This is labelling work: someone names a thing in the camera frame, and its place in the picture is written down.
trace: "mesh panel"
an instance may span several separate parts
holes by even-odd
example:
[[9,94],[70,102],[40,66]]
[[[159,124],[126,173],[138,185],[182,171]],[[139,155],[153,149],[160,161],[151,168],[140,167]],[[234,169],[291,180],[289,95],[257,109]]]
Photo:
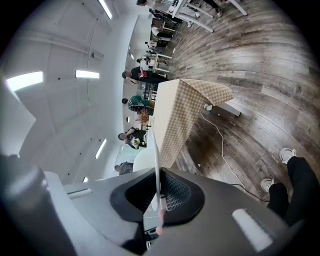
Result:
[[165,195],[167,211],[172,211],[187,200],[190,189],[174,177],[164,174],[161,179],[161,192]]

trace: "white shirt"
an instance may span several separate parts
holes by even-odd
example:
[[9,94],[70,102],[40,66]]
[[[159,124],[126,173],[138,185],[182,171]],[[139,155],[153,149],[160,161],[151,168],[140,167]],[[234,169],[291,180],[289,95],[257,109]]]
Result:
[[155,36],[158,35],[158,33],[160,32],[159,29],[156,26],[152,27],[151,31]]
[[150,70],[151,68],[149,68],[149,66],[151,65],[147,65],[146,61],[145,60],[142,60],[140,62],[140,67],[143,69],[143,71],[148,71]]
[[155,41],[150,41],[150,42],[149,42],[149,46],[157,47],[157,42],[155,42]]
[[162,11],[164,13],[168,13],[170,4],[164,2],[158,2],[156,0],[146,0],[147,6],[152,10]]

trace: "wooden table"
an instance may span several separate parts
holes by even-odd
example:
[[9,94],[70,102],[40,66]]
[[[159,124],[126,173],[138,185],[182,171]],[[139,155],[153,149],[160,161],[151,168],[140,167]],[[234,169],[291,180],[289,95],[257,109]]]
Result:
[[156,56],[155,56],[155,62],[154,62],[152,71],[154,72],[155,70],[158,70],[158,71],[163,71],[163,72],[169,73],[169,70],[157,67],[157,65],[158,65],[158,62],[157,62],[158,61],[158,57],[164,57],[164,58],[167,58],[167,59],[172,59],[172,57],[170,57],[170,56],[157,53]]

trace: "power cord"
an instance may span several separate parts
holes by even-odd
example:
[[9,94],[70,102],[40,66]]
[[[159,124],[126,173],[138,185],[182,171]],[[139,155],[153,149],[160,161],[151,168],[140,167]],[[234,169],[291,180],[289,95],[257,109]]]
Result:
[[248,190],[246,190],[243,186],[241,186],[240,184],[230,184],[230,185],[232,185],[232,186],[240,186],[241,188],[243,188],[245,191],[247,191],[247,193],[249,193],[250,195],[252,195],[252,196],[254,196],[255,198],[258,198],[260,201],[262,201],[262,202],[269,202],[268,200],[263,200],[263,199],[261,199],[261,198],[259,198],[259,197],[257,197],[255,194],[252,194],[251,192],[249,192]]
[[222,159],[223,159],[223,160],[225,161],[225,163],[228,165],[228,167],[229,167],[229,169],[230,169],[230,172],[232,172],[233,175],[234,175],[234,176],[238,179],[238,181],[241,183],[241,185],[240,185],[240,184],[230,184],[230,185],[232,185],[232,186],[240,186],[240,187],[243,188],[243,193],[245,193],[245,191],[246,191],[246,192],[248,192],[250,195],[256,197],[257,199],[259,199],[259,200],[261,200],[261,201],[263,201],[263,202],[269,202],[269,201],[266,201],[266,200],[263,200],[263,199],[257,197],[255,194],[252,194],[252,193],[250,193],[248,190],[246,190],[245,185],[241,182],[241,180],[240,180],[239,177],[234,173],[234,171],[232,171],[230,165],[228,164],[228,162],[226,161],[226,159],[225,159],[225,157],[224,157],[224,140],[225,140],[225,139],[224,139],[224,137],[222,136],[222,134],[220,133],[219,128],[218,128],[214,123],[212,123],[212,122],[210,122],[209,120],[205,119],[205,117],[204,117],[201,113],[200,113],[200,115],[202,116],[202,118],[203,118],[206,122],[208,122],[209,124],[213,125],[213,126],[217,129],[218,133],[220,134],[220,136],[221,136],[221,138],[222,138],[222,145],[221,145],[221,155],[222,155]]

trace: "beige gingham tablecloth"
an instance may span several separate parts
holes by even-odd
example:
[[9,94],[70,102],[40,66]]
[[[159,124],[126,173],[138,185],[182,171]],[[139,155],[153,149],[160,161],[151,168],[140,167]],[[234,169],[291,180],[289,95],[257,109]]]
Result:
[[152,129],[160,164],[170,168],[191,133],[206,98],[215,106],[233,98],[225,85],[194,79],[176,79],[158,86]]

